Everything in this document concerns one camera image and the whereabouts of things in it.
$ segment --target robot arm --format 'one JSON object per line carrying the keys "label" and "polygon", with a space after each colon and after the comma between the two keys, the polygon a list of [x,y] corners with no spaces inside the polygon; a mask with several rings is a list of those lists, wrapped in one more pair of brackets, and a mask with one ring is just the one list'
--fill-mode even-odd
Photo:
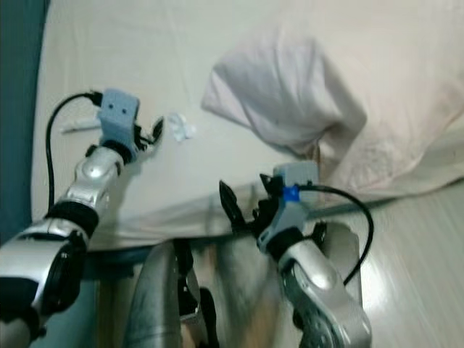
{"label": "robot arm", "polygon": [[274,176],[261,175],[269,194],[246,223],[232,190],[220,183],[220,198],[235,231],[251,231],[261,252],[277,263],[288,300],[302,322],[300,347],[370,347],[371,329],[363,308],[348,294],[341,276],[321,252],[314,233],[304,237],[315,192],[299,186],[317,182],[313,162],[300,162],[275,168]]}
{"label": "robot arm", "polygon": [[[0,347],[27,347],[50,316],[78,297],[84,257],[109,190],[124,166],[157,140],[140,135],[137,111],[137,98],[106,90],[98,113],[100,145],[89,148],[75,181],[43,220],[0,248]],[[154,131],[159,137],[160,126]]]}

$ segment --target black cable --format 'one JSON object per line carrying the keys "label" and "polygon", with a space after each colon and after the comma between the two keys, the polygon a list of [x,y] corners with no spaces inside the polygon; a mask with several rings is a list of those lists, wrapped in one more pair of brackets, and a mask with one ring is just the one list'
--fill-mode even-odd
{"label": "black cable", "polygon": [[79,99],[79,98],[88,98],[92,101],[92,103],[96,106],[100,106],[102,103],[102,94],[99,92],[87,92],[87,93],[77,93],[73,94],[72,96],[67,97],[66,99],[62,100],[53,110],[49,121],[46,125],[46,132],[45,132],[45,152],[46,152],[46,166],[48,169],[49,174],[49,210],[54,204],[55,199],[55,178],[54,178],[54,171],[53,171],[53,161],[51,159],[51,127],[53,126],[53,122],[57,118],[59,111],[65,106],[67,103],[71,102],[72,100]]}
{"label": "black cable", "polygon": [[366,217],[368,221],[368,240],[365,242],[364,250],[362,251],[360,259],[357,261],[356,265],[353,267],[351,272],[349,272],[348,276],[345,278],[343,281],[344,285],[347,285],[353,277],[358,273],[361,269],[361,265],[364,262],[365,258],[368,256],[369,250],[370,250],[370,245],[372,244],[372,240],[374,237],[374,221],[372,218],[372,215],[370,214],[369,208],[366,207],[364,203],[362,203],[358,198],[352,196],[351,194],[339,190],[334,187],[330,186],[324,186],[324,185],[312,185],[311,183],[307,185],[298,185],[298,188],[300,191],[317,191],[317,192],[325,192],[327,194],[336,194],[338,196],[342,196],[354,204],[356,204],[364,213],[364,216]]}

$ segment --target blue tape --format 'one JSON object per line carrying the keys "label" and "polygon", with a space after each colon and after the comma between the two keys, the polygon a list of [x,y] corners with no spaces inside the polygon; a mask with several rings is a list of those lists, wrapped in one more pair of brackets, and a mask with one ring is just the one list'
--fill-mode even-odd
{"label": "blue tape", "polygon": [[283,200],[285,202],[299,202],[298,186],[286,186],[283,188]]}

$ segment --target bed sheet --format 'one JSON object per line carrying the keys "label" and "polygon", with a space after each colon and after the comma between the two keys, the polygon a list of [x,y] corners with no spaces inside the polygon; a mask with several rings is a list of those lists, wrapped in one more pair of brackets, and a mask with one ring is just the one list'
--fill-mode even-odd
{"label": "bed sheet", "polygon": [[[38,81],[33,219],[46,211],[44,134],[51,111],[69,94],[113,87],[140,99],[138,122],[145,128],[161,115],[180,112],[198,132],[179,144],[166,130],[157,151],[125,169],[91,248],[120,249],[172,237],[228,233],[218,199],[219,179],[238,188],[241,206],[250,211],[262,194],[258,174],[271,173],[276,164],[296,158],[263,143],[248,129],[208,114],[200,102],[219,57],[284,6],[286,2],[279,0],[54,0]],[[59,129],[95,112],[86,101],[76,101],[55,122],[51,142],[57,197],[100,135],[99,130],[62,135]],[[451,132],[452,141],[443,136],[436,142],[439,158],[448,165],[451,161],[448,167],[455,167],[456,161],[464,165],[464,141],[456,136],[464,130],[462,123]],[[412,182],[420,180],[424,170],[440,168],[435,155],[427,158],[426,166],[409,177]]]}

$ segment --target pillowcase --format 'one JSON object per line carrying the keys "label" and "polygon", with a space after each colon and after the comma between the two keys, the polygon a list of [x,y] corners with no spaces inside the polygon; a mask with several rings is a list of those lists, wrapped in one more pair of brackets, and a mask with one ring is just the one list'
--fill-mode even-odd
{"label": "pillowcase", "polygon": [[464,0],[294,1],[217,62],[202,106],[388,196],[464,111],[463,17]]}

